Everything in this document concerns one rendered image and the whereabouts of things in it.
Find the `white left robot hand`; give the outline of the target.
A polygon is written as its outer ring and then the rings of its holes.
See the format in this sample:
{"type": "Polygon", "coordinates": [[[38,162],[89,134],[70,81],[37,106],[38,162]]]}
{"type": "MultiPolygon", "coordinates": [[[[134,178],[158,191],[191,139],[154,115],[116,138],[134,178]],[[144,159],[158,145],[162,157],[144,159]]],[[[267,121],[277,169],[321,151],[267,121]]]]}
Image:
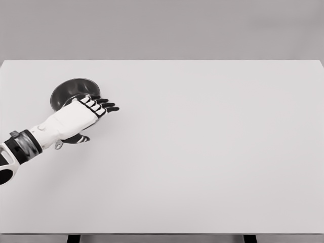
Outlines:
{"type": "Polygon", "coordinates": [[[74,98],[70,104],[51,115],[47,122],[62,143],[78,144],[90,140],[81,131],[91,127],[108,113],[116,111],[119,111],[119,107],[108,99],[99,95],[86,95],[80,99],[74,98]]]}

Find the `dark metal pot with handle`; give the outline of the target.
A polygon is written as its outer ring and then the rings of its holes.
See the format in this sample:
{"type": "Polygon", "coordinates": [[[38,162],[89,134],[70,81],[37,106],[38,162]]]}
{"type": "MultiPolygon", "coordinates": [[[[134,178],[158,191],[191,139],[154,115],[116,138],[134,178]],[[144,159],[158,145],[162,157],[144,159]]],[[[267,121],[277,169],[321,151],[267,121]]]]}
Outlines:
{"type": "Polygon", "coordinates": [[[100,96],[99,86],[87,78],[73,78],[61,83],[55,88],[50,97],[50,105],[55,117],[57,112],[65,106],[71,104],[74,100],[81,100],[85,96],[100,96]]]}

